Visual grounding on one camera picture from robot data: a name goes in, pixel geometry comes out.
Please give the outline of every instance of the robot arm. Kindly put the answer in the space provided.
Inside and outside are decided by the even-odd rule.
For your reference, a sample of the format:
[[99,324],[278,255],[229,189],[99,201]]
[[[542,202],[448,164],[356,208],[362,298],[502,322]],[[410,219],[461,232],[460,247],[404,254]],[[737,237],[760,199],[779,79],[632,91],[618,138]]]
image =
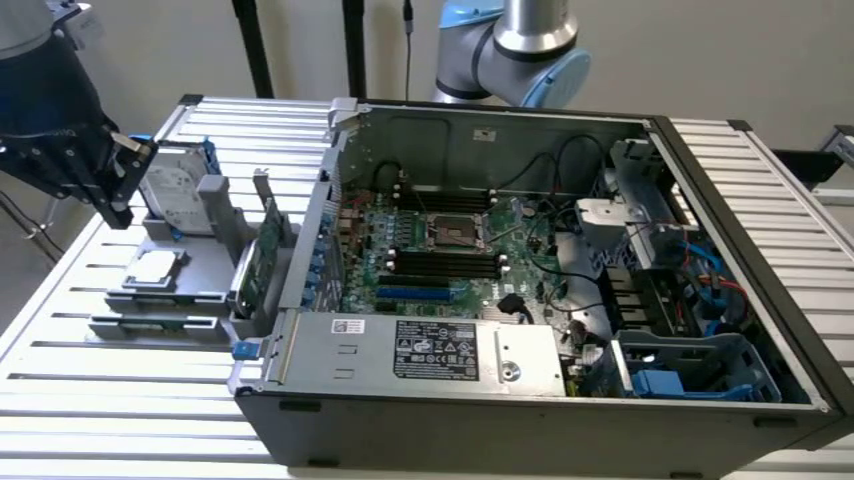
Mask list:
[[[63,2],[58,8],[79,6]],[[43,0],[0,0],[0,170],[127,228],[129,201],[157,153],[102,110],[73,39]]]
[[440,29],[434,101],[566,105],[590,70],[569,0],[450,0]]

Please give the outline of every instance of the sticker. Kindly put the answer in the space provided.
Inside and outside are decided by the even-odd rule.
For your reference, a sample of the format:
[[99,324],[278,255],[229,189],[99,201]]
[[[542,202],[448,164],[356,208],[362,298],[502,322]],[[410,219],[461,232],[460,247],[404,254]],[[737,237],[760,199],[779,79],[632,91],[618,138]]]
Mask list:
[[476,128],[474,140],[477,142],[494,142],[498,137],[498,132],[489,128]]
[[337,318],[333,320],[333,333],[350,333],[362,335],[365,333],[365,320],[353,318]]
[[394,372],[400,378],[477,382],[476,324],[398,321]]

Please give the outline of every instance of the motherboard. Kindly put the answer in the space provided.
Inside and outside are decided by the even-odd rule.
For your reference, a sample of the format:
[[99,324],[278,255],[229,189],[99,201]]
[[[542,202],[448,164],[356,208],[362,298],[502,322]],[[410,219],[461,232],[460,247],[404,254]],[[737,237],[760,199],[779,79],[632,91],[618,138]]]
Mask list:
[[[560,268],[541,208],[536,199],[481,193],[349,192],[338,222],[342,311],[553,324],[557,312],[542,306],[560,278],[532,263]],[[509,296],[533,318],[502,311]]]

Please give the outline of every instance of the power supply label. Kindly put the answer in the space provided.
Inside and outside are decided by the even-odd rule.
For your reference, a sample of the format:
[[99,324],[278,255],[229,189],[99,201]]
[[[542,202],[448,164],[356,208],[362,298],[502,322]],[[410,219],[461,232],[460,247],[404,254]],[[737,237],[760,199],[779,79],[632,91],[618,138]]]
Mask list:
[[400,378],[477,382],[476,324],[398,321],[396,375]]

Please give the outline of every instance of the black pole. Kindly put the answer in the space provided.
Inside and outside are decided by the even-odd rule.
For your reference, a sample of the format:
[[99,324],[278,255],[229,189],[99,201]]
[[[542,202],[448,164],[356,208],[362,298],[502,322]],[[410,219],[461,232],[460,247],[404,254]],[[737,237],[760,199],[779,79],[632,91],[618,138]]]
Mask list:
[[244,46],[246,57],[250,61],[253,83],[256,84],[256,96],[258,98],[274,98],[273,80],[270,77],[270,65],[268,64],[268,52],[265,51],[265,38],[262,26],[258,21],[258,5],[256,0],[232,0],[236,7],[236,15],[241,23]]
[[369,88],[365,73],[365,0],[342,0],[342,10],[345,12],[350,96],[366,98]]

